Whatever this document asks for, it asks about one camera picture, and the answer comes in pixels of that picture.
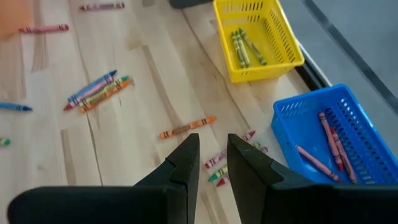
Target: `light blue crayon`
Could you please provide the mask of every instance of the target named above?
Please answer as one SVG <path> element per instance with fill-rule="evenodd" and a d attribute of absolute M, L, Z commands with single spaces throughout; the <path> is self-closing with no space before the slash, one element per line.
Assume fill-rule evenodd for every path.
<path fill-rule="evenodd" d="M 18 105 L 15 103 L 1 103 L 0 109 L 16 110 L 16 111 L 32 111 L 32 108 L 25 105 Z"/>
<path fill-rule="evenodd" d="M 102 77 L 100 77 L 99 79 L 93 81 L 92 83 L 88 84 L 88 86 L 84 87 L 82 90 L 78 91 L 77 93 L 73 94 L 72 96 L 70 96 L 68 98 L 68 102 L 73 102 L 74 100 L 77 101 L 77 98 L 79 96 L 83 96 L 87 91 L 89 91 L 90 89 L 94 88 L 97 84 L 106 81 L 106 80 L 110 80 L 112 79 L 112 77 L 116 74 L 116 72 L 118 72 L 117 70 L 113 70 L 112 72 L 109 72 L 105 75 L 103 75 Z"/>

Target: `pile of crayons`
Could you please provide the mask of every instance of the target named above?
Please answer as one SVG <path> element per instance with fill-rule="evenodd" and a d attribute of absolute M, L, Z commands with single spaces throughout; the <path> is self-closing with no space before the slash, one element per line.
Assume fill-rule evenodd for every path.
<path fill-rule="evenodd" d="M 334 157 L 335 164 L 340 171 L 345 170 L 349 176 L 349 179 L 352 183 L 357 184 L 358 179 L 355 175 L 354 169 L 348 160 L 347 153 L 335 131 L 335 129 L 329 126 L 328 120 L 326 119 L 325 113 L 321 112 L 318 114 L 319 120 L 325 130 L 326 137 L 328 139 L 328 144 L 330 147 L 331 154 Z M 336 182 L 342 182 L 341 179 L 333 173 L 326 165 L 322 164 L 317 158 L 313 157 L 310 153 L 308 153 L 305 149 L 300 146 L 296 146 L 298 152 L 311 161 L 318 169 L 320 169 L 324 174 L 330 177 L 332 180 Z"/>
<path fill-rule="evenodd" d="M 115 80 L 114 76 L 117 72 L 117 70 L 113 70 L 73 94 L 68 98 L 69 103 L 63 110 L 67 111 L 79 106 L 80 112 L 85 113 L 101 102 L 109 99 L 115 93 L 120 92 L 127 87 L 132 80 L 128 76 Z"/>
<path fill-rule="evenodd" d="M 109 2 L 109 3 L 93 3 L 85 4 L 79 7 L 82 11 L 99 11 L 105 9 L 124 9 L 123 2 Z M 46 32 L 59 32 L 68 31 L 68 24 L 59 24 L 54 26 L 38 26 L 38 27 L 23 27 L 19 29 L 19 32 L 25 34 L 41 34 Z"/>
<path fill-rule="evenodd" d="M 241 68 L 249 68 L 251 66 L 248 53 L 246 52 L 246 48 L 244 47 L 243 40 L 246 45 L 250 48 L 252 53 L 256 56 L 261 65 L 267 65 L 266 60 L 262 56 L 259 49 L 254 45 L 253 42 L 249 39 L 248 35 L 242 28 L 239 28 L 237 31 L 231 33 L 231 38 L 233 45 L 235 47 L 236 55 L 239 59 L 239 64 Z"/>
<path fill-rule="evenodd" d="M 249 141 L 255 134 L 255 131 L 250 131 L 244 136 L 242 136 L 242 139 L 245 141 Z M 261 144 L 259 142 L 255 142 L 252 144 L 254 147 L 262 151 L 263 153 L 268 152 L 268 148 L 266 147 L 261 147 Z M 207 169 L 212 168 L 219 162 L 221 162 L 223 159 L 226 158 L 226 149 L 209 159 L 207 162 L 205 162 L 205 167 Z M 228 166 L 225 165 L 222 168 L 218 169 L 211 177 L 208 179 L 209 182 L 213 182 L 217 179 L 220 179 L 218 183 L 216 184 L 217 187 L 221 187 L 224 184 L 227 184 L 229 182 L 229 176 L 228 176 Z"/>

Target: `green crayon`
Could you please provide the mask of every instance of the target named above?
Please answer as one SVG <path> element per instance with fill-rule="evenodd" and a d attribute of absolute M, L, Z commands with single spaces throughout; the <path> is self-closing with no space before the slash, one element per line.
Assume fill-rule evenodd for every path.
<path fill-rule="evenodd" d="M 8 146 L 10 145 L 11 140 L 10 139 L 2 139 L 0 138 L 0 146 Z"/>
<path fill-rule="evenodd" d="M 232 42 L 235 47 L 236 55 L 238 56 L 239 63 L 241 64 L 241 68 L 246 68 L 246 64 L 244 63 L 243 56 L 242 56 L 242 51 L 241 51 L 241 48 L 239 47 L 238 40 L 236 40 L 236 36 L 235 36 L 234 32 L 231 33 L 231 37 L 232 37 Z"/>
<path fill-rule="evenodd" d="M 239 28 L 239 33 L 241 34 L 241 36 L 244 39 L 245 43 L 253 51 L 254 55 L 257 57 L 257 59 L 260 62 L 260 64 L 261 65 L 267 65 L 267 62 L 264 60 L 264 57 L 260 53 L 259 49 L 254 45 L 253 42 L 251 42 L 251 40 L 249 39 L 248 35 L 246 35 L 246 32 L 244 30 L 242 30 L 242 28 Z"/>
<path fill-rule="evenodd" d="M 246 65 L 246 67 L 248 68 L 248 67 L 250 67 L 250 60 L 249 60 L 248 53 L 246 52 L 246 49 L 244 48 L 242 37 L 238 31 L 235 32 L 235 36 L 236 36 L 236 40 L 238 41 L 238 44 L 239 44 L 239 49 L 241 49 L 244 63 Z"/>
<path fill-rule="evenodd" d="M 219 169 L 218 171 L 216 171 L 210 178 L 209 178 L 209 182 L 212 182 L 216 179 L 219 179 L 222 175 L 226 174 L 228 172 L 228 166 L 225 165 L 223 166 L 221 169 Z"/>

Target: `crayon tip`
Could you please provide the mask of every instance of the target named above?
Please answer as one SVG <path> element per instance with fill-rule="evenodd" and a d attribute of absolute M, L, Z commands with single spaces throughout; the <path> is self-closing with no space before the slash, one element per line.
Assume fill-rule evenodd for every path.
<path fill-rule="evenodd" d="M 249 132 L 250 137 L 253 137 L 255 133 L 256 133 L 256 131 Z"/>
<path fill-rule="evenodd" d="M 114 76 L 118 71 L 117 70 L 113 70 L 111 72 L 109 72 L 109 74 L 111 74 L 112 76 Z"/>
<path fill-rule="evenodd" d="M 224 185 L 224 184 L 226 184 L 225 180 L 224 180 L 224 179 L 221 179 L 221 180 L 216 184 L 216 186 L 217 186 L 217 187 L 221 187 L 221 186 Z"/>
<path fill-rule="evenodd" d="M 209 182 L 215 181 L 216 179 L 218 179 L 216 174 L 213 174 L 210 178 L 209 178 Z"/>
<path fill-rule="evenodd" d="M 343 164 L 341 163 L 341 164 L 337 164 L 337 167 L 338 167 L 338 169 L 340 170 L 340 171 L 343 171 Z"/>
<path fill-rule="evenodd" d="M 32 111 L 32 110 L 33 110 L 32 108 L 30 108 L 30 107 L 28 107 L 28 106 L 24 106 L 22 109 L 23 109 L 24 111 Z"/>
<path fill-rule="evenodd" d="M 6 140 L 3 142 L 3 144 L 4 144 L 5 146 L 10 145 L 10 143 L 11 143 L 11 140 L 10 140 L 10 139 L 6 139 Z"/>
<path fill-rule="evenodd" d="M 67 111 L 67 110 L 70 110 L 70 109 L 72 109 L 73 107 L 72 107 L 72 105 L 71 104 L 68 104 L 68 105 L 66 105 L 64 108 L 63 108 L 63 110 L 64 111 Z"/>

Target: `wood grain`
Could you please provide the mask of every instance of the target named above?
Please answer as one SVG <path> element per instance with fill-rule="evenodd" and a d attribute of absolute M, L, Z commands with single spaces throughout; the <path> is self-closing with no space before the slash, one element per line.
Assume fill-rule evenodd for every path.
<path fill-rule="evenodd" d="M 126 1 L 123 10 L 81 12 L 95 0 L 40 0 L 36 24 L 68 32 L 15 35 L 0 42 L 0 99 L 31 113 L 0 111 L 0 223 L 9 201 L 43 185 L 134 185 L 190 133 L 206 161 L 228 133 L 257 131 L 253 141 L 286 164 L 271 130 L 275 101 L 308 91 L 295 71 L 275 80 L 229 81 L 211 3 L 184 10 L 167 1 Z M 134 85 L 87 114 L 62 111 L 66 99 L 117 69 Z M 211 125 L 161 141 L 159 133 L 206 116 Z M 196 223 L 240 223 L 230 185 L 216 188 L 201 167 Z"/>

